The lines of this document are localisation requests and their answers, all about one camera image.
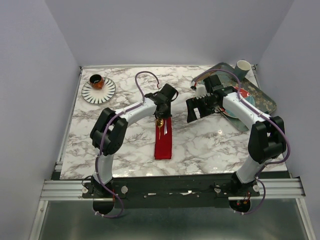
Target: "marble tabletop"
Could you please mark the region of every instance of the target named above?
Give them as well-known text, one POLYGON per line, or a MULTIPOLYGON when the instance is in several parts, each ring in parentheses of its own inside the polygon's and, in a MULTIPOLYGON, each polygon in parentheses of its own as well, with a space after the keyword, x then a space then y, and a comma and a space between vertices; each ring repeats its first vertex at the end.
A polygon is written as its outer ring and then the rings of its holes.
MULTIPOLYGON (((187 123, 186 99, 195 96, 191 80, 211 66, 162 66, 132 68, 94 68, 82 72, 76 96, 69 135, 63 153, 60 179, 82 179, 94 172, 95 149, 90 132, 104 108, 120 109, 141 100, 135 85, 140 71, 156 74, 164 85, 179 91, 172 103, 172 159, 155 160, 155 118, 146 117, 126 131, 120 150, 114 155, 114 177, 172 176, 233 173, 248 156, 249 132, 240 132, 221 114, 213 114, 187 123), (114 97, 101 105, 86 102, 81 96, 83 85, 93 74, 112 79, 116 84, 114 97)), ((252 70, 246 78, 257 84, 252 70)), ((144 93, 156 92, 156 81, 148 74, 140 75, 144 93)), ((286 171, 283 164, 269 165, 265 171, 286 171)))

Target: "red cloth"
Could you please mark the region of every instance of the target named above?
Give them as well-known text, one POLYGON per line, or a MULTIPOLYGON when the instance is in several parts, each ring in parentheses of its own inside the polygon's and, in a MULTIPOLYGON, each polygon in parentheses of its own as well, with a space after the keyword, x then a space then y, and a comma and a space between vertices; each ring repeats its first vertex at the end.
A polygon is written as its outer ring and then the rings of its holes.
POLYGON ((171 117, 163 119, 164 123, 161 128, 155 124, 155 147, 154 147, 154 158, 156 160, 171 159, 172 156, 172 123, 171 117))

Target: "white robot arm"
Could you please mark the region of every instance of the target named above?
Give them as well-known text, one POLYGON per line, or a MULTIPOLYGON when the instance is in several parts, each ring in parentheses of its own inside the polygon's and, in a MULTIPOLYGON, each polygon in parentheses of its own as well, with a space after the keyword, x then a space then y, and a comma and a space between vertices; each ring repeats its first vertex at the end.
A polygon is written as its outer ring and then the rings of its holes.
MULTIPOLYGON (((156 112, 156 104, 150 99, 145 98, 144 102, 141 106, 135 108, 134 110, 128 111, 128 109, 132 109, 133 107, 137 106, 139 102, 136 102, 128 107, 118 109, 115 111, 115 114, 118 114, 120 112, 125 112, 121 118, 125 119, 127 121, 127 127, 129 127, 131 124, 136 123, 137 121, 152 116, 156 112)), ((101 176, 101 180, 104 184, 107 184, 113 177, 112 174, 112 165, 114 161, 114 154, 108 154, 108 155, 102 155, 100 156, 99 162, 98 162, 98 169, 101 176)), ((93 174, 94 179, 99 182, 97 174, 93 174)))
MULTIPOLYGON (((113 178, 112 165, 114 153, 121 147, 127 128, 131 124, 148 116, 155 115, 156 119, 171 117, 171 102, 175 95, 178 95, 178 91, 169 84, 165 84, 159 92, 146 94, 142 103, 136 102, 116 111, 110 108, 105 108, 102 111, 90 133, 90 138, 92 139, 93 146, 96 148, 97 155, 102 148, 103 154, 99 157, 97 168, 104 185, 113 178), (112 125, 104 137, 107 123, 119 113, 123 114, 112 121, 112 125)), ((93 177, 98 183, 100 182, 97 173, 94 173, 93 177)))
POLYGON ((197 119, 195 108, 199 110, 200 117, 203 118, 216 113, 216 107, 221 107, 235 114, 251 131, 248 143, 249 156, 241 168, 232 176, 231 184, 234 191, 252 184, 255 181, 256 174, 264 168, 265 164, 271 162, 286 150, 285 139, 264 118, 271 120, 285 132, 283 120, 278 116, 271 117, 261 112, 245 99, 240 100, 237 90, 232 86, 224 87, 217 75, 204 79, 204 85, 198 84, 196 91, 197 97, 186 100, 188 123, 197 119))

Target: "white wall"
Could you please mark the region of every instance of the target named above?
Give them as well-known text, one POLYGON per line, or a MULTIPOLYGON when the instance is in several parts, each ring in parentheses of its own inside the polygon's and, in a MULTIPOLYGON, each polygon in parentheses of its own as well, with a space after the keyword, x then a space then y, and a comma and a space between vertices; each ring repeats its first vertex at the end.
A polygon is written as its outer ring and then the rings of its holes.
POLYGON ((82 66, 257 63, 293 0, 46 0, 82 66))
POLYGON ((26 240, 79 67, 43 0, 0 2, 0 239, 26 240))
POLYGON ((278 105, 320 239, 320 1, 295 0, 258 65, 260 85, 278 105))

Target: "black and white plate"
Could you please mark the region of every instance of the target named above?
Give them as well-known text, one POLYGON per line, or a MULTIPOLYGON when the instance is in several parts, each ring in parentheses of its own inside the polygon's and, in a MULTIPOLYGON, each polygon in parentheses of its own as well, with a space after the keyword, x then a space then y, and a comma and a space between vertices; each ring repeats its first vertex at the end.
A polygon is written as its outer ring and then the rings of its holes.
POLYGON ((116 84, 110 78, 105 77, 102 89, 94 89, 87 81, 82 87, 82 97, 91 104, 104 104, 116 93, 116 84))

